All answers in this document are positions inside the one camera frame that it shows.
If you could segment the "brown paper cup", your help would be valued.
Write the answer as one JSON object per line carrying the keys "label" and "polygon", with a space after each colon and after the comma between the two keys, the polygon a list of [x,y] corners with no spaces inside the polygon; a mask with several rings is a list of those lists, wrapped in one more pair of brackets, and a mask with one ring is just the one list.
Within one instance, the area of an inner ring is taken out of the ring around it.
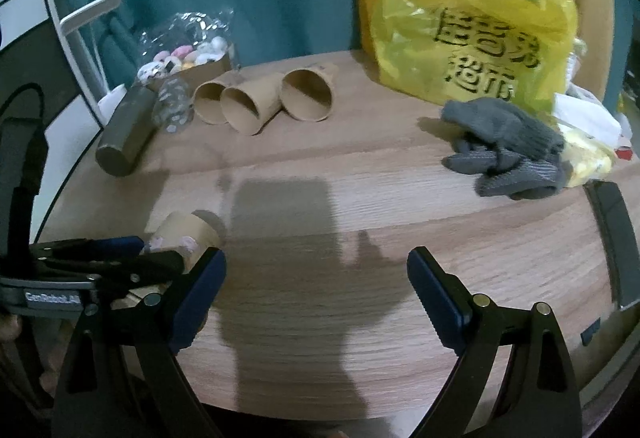
{"label": "brown paper cup", "polygon": [[226,124],[227,120],[220,105],[221,94],[226,88],[235,86],[242,80],[243,76],[239,72],[229,71],[202,83],[193,94],[195,115],[209,125]]}
{"label": "brown paper cup", "polygon": [[243,135],[259,134],[282,109],[282,80],[281,73],[272,73],[224,88],[220,107],[228,124]]}
{"label": "brown paper cup", "polygon": [[302,122],[326,120],[334,106],[336,74],[333,63],[315,63],[287,72],[279,92],[285,111]]}
{"label": "brown paper cup", "polygon": [[145,253],[177,252],[189,273],[209,247],[219,248],[221,239],[215,229],[194,214],[171,213],[145,244]]}

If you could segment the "clear patterned plastic cup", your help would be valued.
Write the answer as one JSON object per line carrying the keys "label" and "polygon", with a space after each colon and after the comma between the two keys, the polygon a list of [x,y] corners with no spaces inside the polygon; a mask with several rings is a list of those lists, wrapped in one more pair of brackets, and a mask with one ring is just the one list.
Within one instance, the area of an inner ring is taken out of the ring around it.
{"label": "clear patterned plastic cup", "polygon": [[166,80],[160,86],[152,109],[154,125],[162,132],[178,134],[188,127],[193,117],[189,85],[177,76]]}

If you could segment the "steel thermos bottle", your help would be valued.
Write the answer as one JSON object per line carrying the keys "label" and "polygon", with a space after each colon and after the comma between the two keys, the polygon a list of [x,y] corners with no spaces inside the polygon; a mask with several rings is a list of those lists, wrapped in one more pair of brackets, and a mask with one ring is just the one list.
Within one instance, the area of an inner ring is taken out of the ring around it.
{"label": "steel thermos bottle", "polygon": [[130,175],[155,132],[152,111],[156,93],[135,86],[119,102],[96,147],[96,162],[114,177]]}

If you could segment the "white desk lamp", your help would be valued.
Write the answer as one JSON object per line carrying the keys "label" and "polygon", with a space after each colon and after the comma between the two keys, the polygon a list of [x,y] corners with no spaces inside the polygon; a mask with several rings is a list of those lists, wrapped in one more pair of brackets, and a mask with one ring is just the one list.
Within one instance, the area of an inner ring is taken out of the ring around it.
{"label": "white desk lamp", "polygon": [[60,20],[61,34],[70,44],[70,56],[88,89],[102,126],[111,119],[127,89],[124,85],[112,88],[108,83],[92,26],[121,4],[122,0],[93,0]]}

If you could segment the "cardboard box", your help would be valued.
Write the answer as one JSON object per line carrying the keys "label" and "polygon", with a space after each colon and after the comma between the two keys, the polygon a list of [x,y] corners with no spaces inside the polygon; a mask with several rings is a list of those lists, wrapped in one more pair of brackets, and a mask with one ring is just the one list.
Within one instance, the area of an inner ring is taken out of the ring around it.
{"label": "cardboard box", "polygon": [[174,75],[150,80],[149,83],[146,84],[146,86],[152,91],[159,91],[160,87],[163,85],[163,83],[166,82],[166,80],[178,77],[180,78],[180,80],[183,80],[188,85],[189,90],[193,92],[201,84],[209,82],[210,80],[214,80],[215,78],[221,76],[225,72],[230,71],[231,69],[231,59],[228,54],[225,54],[218,61],[195,65],[193,68],[182,70],[175,73]]}

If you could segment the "black tablet on table edge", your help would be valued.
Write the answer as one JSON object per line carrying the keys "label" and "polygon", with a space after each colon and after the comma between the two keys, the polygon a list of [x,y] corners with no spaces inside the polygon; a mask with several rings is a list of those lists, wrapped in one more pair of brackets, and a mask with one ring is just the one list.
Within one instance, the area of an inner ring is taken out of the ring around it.
{"label": "black tablet on table edge", "polygon": [[603,243],[613,300],[620,311],[639,303],[639,247],[622,192],[611,181],[584,185]]}

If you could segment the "clear bag of toys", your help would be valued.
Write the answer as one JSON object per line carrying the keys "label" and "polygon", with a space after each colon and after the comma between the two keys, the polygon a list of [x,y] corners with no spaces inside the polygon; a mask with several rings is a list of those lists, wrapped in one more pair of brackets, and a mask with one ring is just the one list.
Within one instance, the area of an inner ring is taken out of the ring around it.
{"label": "clear bag of toys", "polygon": [[139,34],[139,83],[188,72],[208,64],[240,66],[232,38],[234,11],[224,7],[213,13],[178,12]]}

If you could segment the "grey knit gloves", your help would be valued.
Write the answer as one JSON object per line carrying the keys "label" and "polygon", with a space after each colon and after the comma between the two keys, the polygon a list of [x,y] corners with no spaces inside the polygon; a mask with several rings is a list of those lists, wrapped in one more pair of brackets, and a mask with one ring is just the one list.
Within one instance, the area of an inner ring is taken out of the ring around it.
{"label": "grey knit gloves", "polygon": [[442,164],[453,172],[477,176],[478,195],[538,200],[566,186],[564,138],[518,106],[495,98],[450,100],[440,119],[462,129],[452,143],[454,153]]}

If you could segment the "white crumpled paper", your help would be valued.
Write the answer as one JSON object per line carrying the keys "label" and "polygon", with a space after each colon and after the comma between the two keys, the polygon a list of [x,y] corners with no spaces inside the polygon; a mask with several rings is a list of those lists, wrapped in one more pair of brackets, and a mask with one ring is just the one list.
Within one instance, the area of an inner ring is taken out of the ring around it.
{"label": "white crumpled paper", "polygon": [[555,94],[552,115],[610,149],[618,148],[623,133],[620,122],[587,89],[570,83],[564,94]]}

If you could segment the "yellow plastic shopping bag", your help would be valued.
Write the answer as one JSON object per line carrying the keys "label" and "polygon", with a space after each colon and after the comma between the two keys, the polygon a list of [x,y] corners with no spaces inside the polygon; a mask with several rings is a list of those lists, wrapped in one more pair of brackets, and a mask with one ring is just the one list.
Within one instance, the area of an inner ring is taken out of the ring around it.
{"label": "yellow plastic shopping bag", "polygon": [[566,85],[574,0],[375,0],[381,84],[445,104],[497,98],[549,112]]}

